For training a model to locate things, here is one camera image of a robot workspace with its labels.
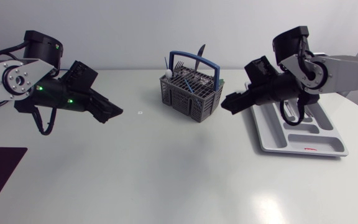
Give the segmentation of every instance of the white table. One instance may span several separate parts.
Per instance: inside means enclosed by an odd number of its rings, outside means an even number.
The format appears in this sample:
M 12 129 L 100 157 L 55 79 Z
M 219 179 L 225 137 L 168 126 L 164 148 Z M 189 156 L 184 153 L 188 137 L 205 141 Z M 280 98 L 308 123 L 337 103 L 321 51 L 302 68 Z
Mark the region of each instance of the white table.
M 106 124 L 58 110 L 42 136 L 31 115 L 0 108 L 0 147 L 29 149 L 0 193 L 0 223 L 358 223 L 358 106 L 320 99 L 347 157 L 266 153 L 250 110 L 197 123 L 164 105 L 163 73 L 100 71 L 93 88 L 124 109 Z M 244 91 L 243 70 L 221 78 L 221 101 Z

